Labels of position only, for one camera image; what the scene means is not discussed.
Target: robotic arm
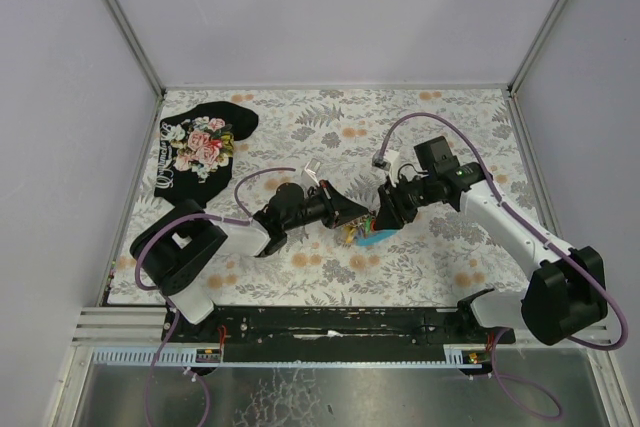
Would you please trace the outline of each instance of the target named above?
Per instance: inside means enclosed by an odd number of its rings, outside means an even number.
[[[374,166],[384,169],[387,178],[378,189],[380,210],[373,229],[402,229],[413,222],[419,208],[435,202],[449,204],[483,226],[516,260],[530,284],[522,292],[489,289],[476,294],[471,309],[480,326],[526,326],[538,340],[553,345],[607,315],[607,303],[602,296],[507,213],[478,163],[460,165],[444,137],[417,145],[414,150],[422,171],[415,169],[416,175],[410,179],[402,175],[404,166],[399,166],[396,152],[387,151],[383,158],[374,158]],[[317,180],[317,167],[313,161],[307,165],[302,186],[281,185],[269,203],[249,221],[225,223],[223,219],[212,224],[208,220],[192,220],[176,227],[172,232],[179,238],[164,235],[149,250],[143,264],[145,272],[190,323],[201,322],[214,305],[193,281],[215,253],[268,256],[285,245],[286,232],[291,229],[316,221],[327,228],[336,228],[370,214],[366,207],[344,197],[328,181]],[[516,210],[604,287],[602,259],[595,250],[574,249]],[[138,259],[144,246],[161,229],[198,213],[206,216],[195,202],[177,206],[133,242],[131,254]]]

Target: gray wall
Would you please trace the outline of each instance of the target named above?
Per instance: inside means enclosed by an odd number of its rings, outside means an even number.
[[[640,0],[573,0],[519,95],[561,228],[601,252],[629,317],[617,355],[637,411],[639,82]]]
[[[120,0],[167,85],[506,83],[553,0]]]
[[[0,0],[0,424],[39,425],[154,98],[100,0]]]

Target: floral tablecloth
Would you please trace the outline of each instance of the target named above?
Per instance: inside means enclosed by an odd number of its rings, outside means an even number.
[[[301,169],[311,159],[322,162],[320,178],[348,197],[376,208],[381,171],[371,167],[389,126],[418,111],[444,116],[478,146],[495,179],[525,211],[536,216],[533,193],[497,89],[482,90],[256,90],[169,91],[162,117],[202,102],[229,100],[254,110],[260,124],[253,135],[236,142],[233,179],[207,205],[210,213],[244,218],[233,200],[235,183],[267,167]],[[471,153],[453,132],[429,119],[413,119],[394,133],[390,148],[416,163],[412,147],[445,135],[461,162]],[[109,304],[160,304],[154,292],[136,288],[135,261],[128,249],[135,237],[171,209],[153,196],[159,132],[114,264]],[[248,181],[240,196],[253,212],[282,182],[298,172],[265,174]],[[257,259],[216,255],[198,278],[220,304],[441,306],[488,285],[519,290],[526,279],[509,255],[478,225],[445,205],[421,209],[415,222],[369,247],[347,245],[342,233],[321,224],[290,232],[276,255]]]

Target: floor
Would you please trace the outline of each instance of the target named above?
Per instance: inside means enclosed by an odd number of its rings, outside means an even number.
[[[207,205],[210,213],[243,218],[233,187],[245,175],[266,167],[302,168],[322,161],[320,177],[342,193],[375,208],[383,174],[371,158],[389,126],[411,112],[437,113],[455,123],[478,146],[487,165],[511,198],[534,217],[534,196],[525,177],[507,107],[498,89],[482,90],[255,90],[169,91],[161,117],[197,104],[228,100],[254,110],[260,124],[236,143],[231,184]],[[418,119],[400,127],[390,148],[415,162],[412,147],[445,135],[461,161],[469,150],[446,128]],[[133,239],[171,209],[153,196],[159,150],[153,141],[138,188],[122,251],[114,263],[108,303],[160,304],[159,295],[136,288]],[[240,196],[251,211],[261,208],[297,173],[266,174],[247,182]],[[444,205],[422,209],[416,222],[367,248],[344,244],[337,231],[312,225],[293,231],[288,244],[266,259],[215,256],[198,282],[220,304],[450,306],[493,285],[520,290],[519,268],[478,225]]]
[[[540,382],[558,397],[565,417],[553,425],[609,425],[584,351],[511,349],[499,357],[503,372]],[[75,425],[147,425],[142,401],[147,373],[148,367],[93,366]],[[518,409],[495,381],[470,381],[452,369],[220,368],[205,381],[212,399],[205,423],[210,426],[549,425]],[[508,384],[529,408],[556,412],[543,394]],[[181,369],[157,368],[149,403],[156,427],[190,426],[202,416],[204,396]]]

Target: blue object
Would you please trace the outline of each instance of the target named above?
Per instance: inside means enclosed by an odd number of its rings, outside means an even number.
[[[397,230],[381,230],[380,232],[375,232],[369,237],[356,237],[356,245],[361,247],[366,247],[368,245],[377,244],[381,240],[388,239],[392,235],[394,235]]]

